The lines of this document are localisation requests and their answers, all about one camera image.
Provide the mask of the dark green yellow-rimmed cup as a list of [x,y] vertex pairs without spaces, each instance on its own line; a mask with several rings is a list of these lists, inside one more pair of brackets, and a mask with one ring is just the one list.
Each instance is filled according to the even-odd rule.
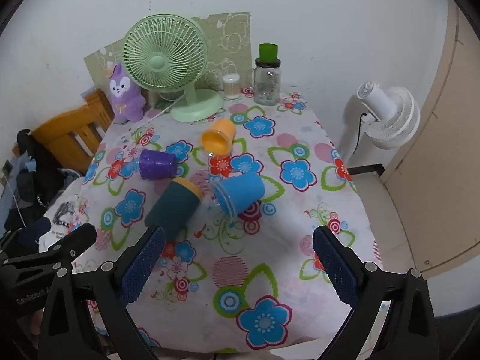
[[162,192],[144,223],[148,228],[162,228],[166,241],[173,242],[197,211],[202,198],[203,192],[196,184],[176,177]]

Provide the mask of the purple plastic cup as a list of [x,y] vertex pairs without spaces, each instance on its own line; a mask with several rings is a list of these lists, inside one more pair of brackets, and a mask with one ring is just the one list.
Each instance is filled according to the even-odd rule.
[[174,178],[177,163],[174,154],[143,150],[139,157],[139,172],[143,180]]

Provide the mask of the blue plastic cup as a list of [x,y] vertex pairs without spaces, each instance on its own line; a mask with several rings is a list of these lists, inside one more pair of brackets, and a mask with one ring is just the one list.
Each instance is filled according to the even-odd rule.
[[263,180],[253,172],[214,182],[211,189],[217,204],[230,219],[235,219],[265,194]]

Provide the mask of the orange plastic cup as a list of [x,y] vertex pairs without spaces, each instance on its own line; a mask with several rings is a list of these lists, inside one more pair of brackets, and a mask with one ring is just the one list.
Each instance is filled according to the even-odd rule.
[[235,135],[236,127],[230,119],[218,119],[202,133],[200,142],[209,154],[224,156],[230,154]]

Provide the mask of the dark clothes pile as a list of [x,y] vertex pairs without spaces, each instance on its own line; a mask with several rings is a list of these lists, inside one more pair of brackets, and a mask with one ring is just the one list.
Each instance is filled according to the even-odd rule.
[[17,146],[19,157],[1,168],[1,234],[16,233],[19,247],[35,253],[50,230],[44,214],[82,174],[63,167],[28,129],[17,133]]

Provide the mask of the orange wooden chair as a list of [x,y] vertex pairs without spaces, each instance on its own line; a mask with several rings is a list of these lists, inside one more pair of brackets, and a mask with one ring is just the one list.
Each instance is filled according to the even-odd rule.
[[99,88],[89,91],[84,100],[83,106],[57,115],[32,131],[18,133],[13,154],[20,157],[28,153],[39,166],[48,164],[86,173],[102,141],[97,128],[106,132],[114,112]]

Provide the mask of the purple plush toy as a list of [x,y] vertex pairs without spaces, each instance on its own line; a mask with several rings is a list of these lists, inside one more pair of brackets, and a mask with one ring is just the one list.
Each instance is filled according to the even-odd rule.
[[131,80],[121,62],[117,62],[113,68],[108,96],[115,115],[115,124],[136,123],[143,118],[146,100],[140,87]]

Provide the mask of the floral tablecloth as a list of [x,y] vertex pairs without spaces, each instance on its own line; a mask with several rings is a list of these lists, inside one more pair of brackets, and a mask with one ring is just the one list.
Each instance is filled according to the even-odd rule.
[[93,225],[96,242],[73,264],[79,273],[134,245],[168,186],[141,178],[143,150],[175,155],[177,175],[203,194],[128,306],[149,345],[247,352],[336,334],[350,309],[312,249],[314,230],[329,228],[364,261],[380,257],[353,180],[299,94],[277,106],[244,94],[191,124],[155,108],[112,125],[85,178],[49,209],[40,250]]

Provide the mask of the white standing fan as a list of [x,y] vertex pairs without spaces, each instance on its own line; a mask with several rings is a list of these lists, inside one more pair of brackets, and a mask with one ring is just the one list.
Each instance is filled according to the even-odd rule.
[[421,109],[404,87],[383,89],[367,80],[351,98],[351,109],[345,112],[346,134],[338,150],[348,164],[363,137],[379,150],[398,150],[416,134]]

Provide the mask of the green desk fan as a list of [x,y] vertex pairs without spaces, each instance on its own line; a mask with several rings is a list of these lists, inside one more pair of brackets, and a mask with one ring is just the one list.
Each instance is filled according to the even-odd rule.
[[208,64],[208,40],[192,19],[155,14],[141,19],[124,36],[123,65],[133,81],[157,93],[182,92],[170,115],[191,123],[216,114],[223,97],[210,88],[195,88]]

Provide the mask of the cotton swab container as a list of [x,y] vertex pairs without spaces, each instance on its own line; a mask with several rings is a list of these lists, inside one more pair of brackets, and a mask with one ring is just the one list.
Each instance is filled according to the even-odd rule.
[[228,100],[234,100],[241,96],[240,75],[229,73],[222,77],[224,97]]

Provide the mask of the glass jar green lid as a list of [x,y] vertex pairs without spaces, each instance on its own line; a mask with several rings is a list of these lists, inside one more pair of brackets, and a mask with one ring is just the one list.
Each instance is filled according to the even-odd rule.
[[255,67],[247,73],[248,85],[254,101],[264,106],[278,104],[281,92],[281,60],[278,58],[278,45],[259,44],[259,56]]

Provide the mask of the green patterned board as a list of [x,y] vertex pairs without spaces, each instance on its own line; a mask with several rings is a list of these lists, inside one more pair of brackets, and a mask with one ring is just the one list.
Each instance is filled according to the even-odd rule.
[[[237,73],[240,85],[246,87],[252,66],[251,14],[229,12],[194,17],[208,38],[206,71],[196,83],[198,89],[222,90],[223,76]],[[116,41],[84,58],[96,87],[108,90],[108,80],[117,61],[121,60],[123,41]]]

